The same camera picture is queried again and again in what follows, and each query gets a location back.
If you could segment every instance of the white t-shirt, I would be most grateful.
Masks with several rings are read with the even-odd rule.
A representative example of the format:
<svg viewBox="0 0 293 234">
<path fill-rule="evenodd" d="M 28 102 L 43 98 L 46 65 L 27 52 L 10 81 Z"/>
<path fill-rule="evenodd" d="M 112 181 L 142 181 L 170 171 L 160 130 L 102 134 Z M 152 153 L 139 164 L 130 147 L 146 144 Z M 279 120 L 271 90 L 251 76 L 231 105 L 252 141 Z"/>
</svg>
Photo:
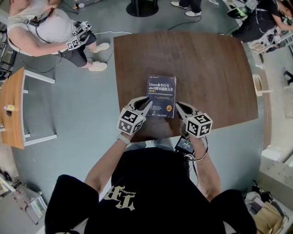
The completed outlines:
<svg viewBox="0 0 293 234">
<path fill-rule="evenodd" d="M 48 0 L 32 0 L 29 7 L 9 17 L 7 25 L 8 33 L 14 27 L 22 27 L 29 31 L 39 43 L 46 43 L 36 35 L 35 27 L 25 24 L 24 21 L 31 20 L 35 16 L 39 18 L 43 14 L 47 4 Z M 38 27 L 38 34 L 50 43 L 67 42 L 72 37 L 75 29 L 73 22 L 64 11 L 54 9 L 52 15 Z"/>
</svg>

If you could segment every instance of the book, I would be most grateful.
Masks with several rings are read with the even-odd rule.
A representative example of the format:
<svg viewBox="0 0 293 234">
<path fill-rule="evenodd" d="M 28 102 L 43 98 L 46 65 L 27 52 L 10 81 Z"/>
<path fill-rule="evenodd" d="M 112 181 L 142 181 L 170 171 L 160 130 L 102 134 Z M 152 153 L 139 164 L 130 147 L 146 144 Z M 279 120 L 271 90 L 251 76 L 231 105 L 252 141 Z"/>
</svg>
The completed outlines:
<svg viewBox="0 0 293 234">
<path fill-rule="evenodd" d="M 176 93 L 175 76 L 150 75 L 147 80 L 146 95 L 153 101 L 149 116 L 174 117 Z"/>
</svg>

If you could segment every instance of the gray floor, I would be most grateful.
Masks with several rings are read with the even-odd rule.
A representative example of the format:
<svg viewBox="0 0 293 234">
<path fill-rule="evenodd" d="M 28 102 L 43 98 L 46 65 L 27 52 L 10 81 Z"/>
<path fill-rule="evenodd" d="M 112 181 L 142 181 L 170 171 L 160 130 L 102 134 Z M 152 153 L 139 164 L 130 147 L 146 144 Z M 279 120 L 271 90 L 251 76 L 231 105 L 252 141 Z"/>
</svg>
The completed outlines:
<svg viewBox="0 0 293 234">
<path fill-rule="evenodd" d="M 103 0 L 81 9 L 78 16 L 69 16 L 79 21 L 90 21 L 93 32 L 153 32 L 194 20 L 185 16 L 184 10 L 172 7 L 170 0 L 158 1 L 160 9 L 157 14 L 134 18 L 125 11 L 129 2 Z M 222 1 L 219 1 L 219 6 L 203 1 L 202 10 L 200 22 L 182 25 L 175 30 L 218 33 L 236 25 L 235 20 L 227 16 L 227 7 Z M 98 35 L 98 41 L 109 42 L 110 49 L 95 55 L 96 60 L 107 61 L 113 50 L 113 37 L 119 35 L 123 34 Z M 23 59 L 39 70 L 48 70 L 59 57 L 31 58 L 23 55 Z M 22 66 L 17 59 L 14 70 Z M 13 149 L 13 154 L 21 179 L 37 185 L 48 201 L 59 175 L 69 174 L 84 180 L 90 168 L 112 145 L 118 135 L 119 106 L 114 55 L 103 72 L 90 72 L 63 60 L 46 75 L 53 77 L 56 83 L 26 79 L 29 94 L 24 96 L 23 104 L 25 129 L 31 134 L 30 139 L 54 132 L 58 138 L 27 146 L 25 150 Z M 222 179 L 223 190 L 246 189 L 258 172 L 263 123 L 261 101 L 259 112 L 257 120 L 214 130 L 208 137 L 209 152 Z"/>
</svg>

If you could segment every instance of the wristband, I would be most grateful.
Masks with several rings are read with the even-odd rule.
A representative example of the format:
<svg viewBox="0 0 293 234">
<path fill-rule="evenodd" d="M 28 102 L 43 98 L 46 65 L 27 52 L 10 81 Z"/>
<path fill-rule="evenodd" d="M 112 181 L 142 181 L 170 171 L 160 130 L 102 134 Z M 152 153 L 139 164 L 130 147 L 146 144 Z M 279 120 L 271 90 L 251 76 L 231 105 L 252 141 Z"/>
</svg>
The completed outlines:
<svg viewBox="0 0 293 234">
<path fill-rule="evenodd" d="M 122 134 L 119 134 L 117 137 L 117 140 L 122 140 L 127 146 L 130 145 L 130 140 L 127 139 L 125 136 L 123 136 Z"/>
</svg>

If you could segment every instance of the brown tabletop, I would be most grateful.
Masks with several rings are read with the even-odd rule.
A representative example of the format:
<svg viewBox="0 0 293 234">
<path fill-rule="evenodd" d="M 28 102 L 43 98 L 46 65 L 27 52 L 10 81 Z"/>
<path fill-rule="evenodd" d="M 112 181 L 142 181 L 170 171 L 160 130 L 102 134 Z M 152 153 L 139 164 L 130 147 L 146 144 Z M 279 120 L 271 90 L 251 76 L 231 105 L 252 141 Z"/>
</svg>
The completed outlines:
<svg viewBox="0 0 293 234">
<path fill-rule="evenodd" d="M 238 39 L 196 32 L 114 38 L 120 110 L 147 93 L 149 75 L 176 76 L 176 101 L 206 112 L 213 129 L 258 118 L 252 74 Z M 179 136 L 179 118 L 148 116 L 133 141 Z"/>
<path fill-rule="evenodd" d="M 24 68 L 18 70 L 1 86 L 0 119 L 5 131 L 1 132 L 4 144 L 24 149 L 22 135 L 22 89 Z M 15 110 L 9 117 L 4 107 L 14 105 Z"/>
</svg>

